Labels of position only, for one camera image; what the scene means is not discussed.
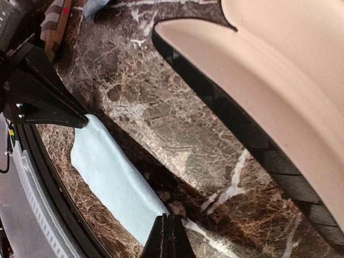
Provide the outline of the light blue cloth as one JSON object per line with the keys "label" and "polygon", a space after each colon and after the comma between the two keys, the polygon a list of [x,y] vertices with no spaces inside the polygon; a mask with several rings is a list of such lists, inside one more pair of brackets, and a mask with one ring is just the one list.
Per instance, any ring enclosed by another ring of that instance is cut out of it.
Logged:
{"label": "light blue cloth", "polygon": [[87,0],[83,6],[83,15],[86,19],[93,20],[95,14],[104,8],[110,0]]}
{"label": "light blue cloth", "polygon": [[71,164],[122,227],[145,245],[155,218],[168,210],[104,124],[92,114],[86,117],[88,123],[75,129]]}

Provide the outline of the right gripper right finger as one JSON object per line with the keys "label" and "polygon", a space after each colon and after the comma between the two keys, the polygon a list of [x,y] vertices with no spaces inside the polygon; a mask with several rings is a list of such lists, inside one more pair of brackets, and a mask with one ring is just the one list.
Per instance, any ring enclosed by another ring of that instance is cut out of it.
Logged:
{"label": "right gripper right finger", "polygon": [[168,217],[168,257],[195,258],[187,233],[180,216]]}

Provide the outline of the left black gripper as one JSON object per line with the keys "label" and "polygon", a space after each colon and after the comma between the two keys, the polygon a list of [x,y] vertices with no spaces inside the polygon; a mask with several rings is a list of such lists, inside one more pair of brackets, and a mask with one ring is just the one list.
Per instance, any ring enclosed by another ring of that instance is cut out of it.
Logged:
{"label": "left black gripper", "polygon": [[15,124],[83,128],[86,109],[67,90],[45,52],[27,42],[1,63],[1,111]]}

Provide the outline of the black checkered glasses case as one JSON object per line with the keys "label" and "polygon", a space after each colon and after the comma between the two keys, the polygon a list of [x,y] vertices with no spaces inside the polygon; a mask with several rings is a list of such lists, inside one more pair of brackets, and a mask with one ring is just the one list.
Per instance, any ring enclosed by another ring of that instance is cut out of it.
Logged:
{"label": "black checkered glasses case", "polygon": [[343,1],[221,1],[228,25],[158,21],[152,42],[343,250]]}

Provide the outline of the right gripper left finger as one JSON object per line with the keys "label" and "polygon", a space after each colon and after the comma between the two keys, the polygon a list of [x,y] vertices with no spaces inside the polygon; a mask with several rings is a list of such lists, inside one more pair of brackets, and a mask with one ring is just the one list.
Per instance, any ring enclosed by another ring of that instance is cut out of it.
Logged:
{"label": "right gripper left finger", "polygon": [[140,256],[141,258],[168,257],[167,222],[168,217],[166,214],[156,217]]}

